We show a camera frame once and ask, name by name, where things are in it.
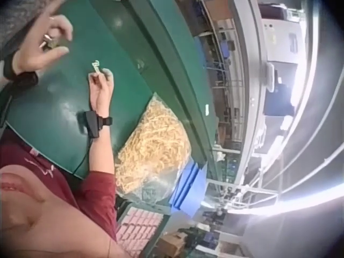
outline cardboard box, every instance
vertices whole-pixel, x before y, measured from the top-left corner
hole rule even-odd
[[[183,249],[187,236],[187,234],[179,232],[163,235],[158,240],[156,248],[160,254],[176,257]]]
[[[214,21],[232,18],[230,7],[228,6],[228,0],[206,1],[205,5],[209,11],[211,19]]]

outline green conveyor belt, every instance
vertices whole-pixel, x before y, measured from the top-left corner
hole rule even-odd
[[[73,0],[61,12],[74,25],[70,54],[47,71],[35,89],[15,99],[8,123],[31,146],[73,172],[87,154],[78,114],[88,110],[91,63],[114,72],[112,143],[120,150],[153,92],[185,126],[192,156],[209,161],[217,127],[206,71],[173,0]],[[205,105],[209,114],[205,114]],[[83,178],[87,162],[76,171]]]

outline small metal part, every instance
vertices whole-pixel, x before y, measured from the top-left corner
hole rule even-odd
[[[94,70],[96,71],[96,73],[99,74],[99,73],[100,73],[100,71],[99,71],[99,66],[100,66],[99,61],[98,61],[98,60],[94,61],[94,62],[92,63],[92,66],[93,66]]]
[[[44,35],[43,42],[39,46],[43,50],[50,50],[58,45],[58,40],[51,38],[48,34]]]

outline person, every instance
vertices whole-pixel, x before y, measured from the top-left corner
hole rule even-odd
[[[68,54],[63,46],[47,52],[39,47],[45,34],[73,39],[69,20],[53,16],[62,2],[52,1],[35,21],[13,56],[14,73],[46,69]],[[8,82],[0,77],[2,85]],[[88,80],[92,110],[108,117],[112,73],[103,69]],[[130,257],[116,243],[114,175],[109,126],[93,140],[89,175],[75,193],[59,168],[6,129],[0,140],[2,244],[12,257]]]

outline plastic bag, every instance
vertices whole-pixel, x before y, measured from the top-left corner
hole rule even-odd
[[[183,124],[154,94],[118,153],[117,193],[150,204],[168,197],[191,155]]]

